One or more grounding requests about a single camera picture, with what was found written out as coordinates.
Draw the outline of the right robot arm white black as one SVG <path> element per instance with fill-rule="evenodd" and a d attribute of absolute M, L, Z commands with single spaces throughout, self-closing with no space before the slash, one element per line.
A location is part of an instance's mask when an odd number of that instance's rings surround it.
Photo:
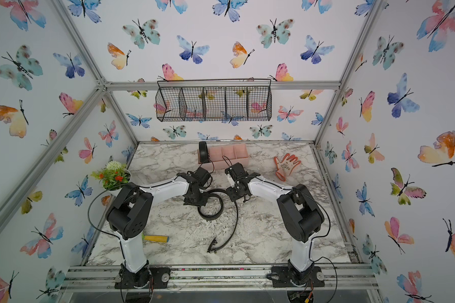
<path fill-rule="evenodd" d="M 308 188 L 303 184 L 289 188 L 258 173 L 249 174 L 240 163 L 224 172 L 231 184 L 226 190 L 231 201 L 255 196 L 277 204 L 284 226 L 293 239 L 289 264 L 300 273 L 311 268 L 312 241 L 320 232 L 325 216 Z"/>

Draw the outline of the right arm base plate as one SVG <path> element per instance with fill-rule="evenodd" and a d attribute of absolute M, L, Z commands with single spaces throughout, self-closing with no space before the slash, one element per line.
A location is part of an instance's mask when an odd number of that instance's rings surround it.
<path fill-rule="evenodd" d="M 305 271 L 297 270 L 292 264 L 272 266 L 266 278 L 274 288 L 324 287 L 324 274 L 319 266 L 311 265 Z"/>

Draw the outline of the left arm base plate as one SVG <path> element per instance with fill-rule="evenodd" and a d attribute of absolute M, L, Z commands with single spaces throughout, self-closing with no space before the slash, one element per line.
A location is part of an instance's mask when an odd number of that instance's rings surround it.
<path fill-rule="evenodd" d="M 125 265 L 121 265 L 119 274 L 115 278 L 115 289 L 166 289 L 170 275 L 170 267 L 151 267 L 149 262 L 136 273 L 129 271 Z"/>

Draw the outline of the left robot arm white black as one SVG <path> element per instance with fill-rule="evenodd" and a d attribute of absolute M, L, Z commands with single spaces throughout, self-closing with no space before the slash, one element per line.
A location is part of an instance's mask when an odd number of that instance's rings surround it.
<path fill-rule="evenodd" d="M 200 167 L 160 183 L 128 183 L 122 187 L 106 213 L 106 220 L 120 238 L 125 268 L 130 273 L 136 274 L 147 266 L 142 232 L 152 206 L 182 196 L 188 205 L 203 207 L 207 204 L 203 192 L 211 179 L 211 174 Z"/>

